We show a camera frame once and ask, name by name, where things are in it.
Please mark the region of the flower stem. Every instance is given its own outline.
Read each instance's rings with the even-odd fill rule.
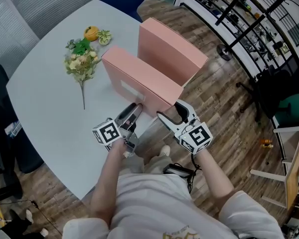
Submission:
[[[82,98],[83,98],[83,109],[85,110],[84,91],[83,91],[84,84],[83,84],[83,82],[80,82],[80,87],[81,87]]]

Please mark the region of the white sticker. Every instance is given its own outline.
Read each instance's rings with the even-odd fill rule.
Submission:
[[[138,97],[142,101],[145,100],[145,96],[138,92],[136,89],[132,88],[130,85],[128,85],[126,82],[121,80],[122,87],[125,88],[127,91],[131,92],[134,96]]]

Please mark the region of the black pants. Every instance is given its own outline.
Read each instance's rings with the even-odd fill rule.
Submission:
[[[29,233],[27,235],[23,235],[27,227],[30,225],[31,222],[27,219],[22,220],[17,217],[6,224],[1,230],[11,239],[43,239],[44,237],[40,233]]]

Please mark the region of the t-shirt sleeve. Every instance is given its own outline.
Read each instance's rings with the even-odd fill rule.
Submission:
[[[65,224],[62,239],[106,239],[108,234],[109,228],[104,220],[76,219]]]
[[[228,199],[219,213],[219,221],[240,238],[284,238],[275,218],[243,191]]]

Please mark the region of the open box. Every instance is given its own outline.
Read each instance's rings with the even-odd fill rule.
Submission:
[[[154,18],[140,24],[138,57],[183,87],[208,60],[189,41]]]
[[[152,117],[173,106],[183,87],[141,59],[117,46],[102,56],[114,89],[130,102],[142,103]]]

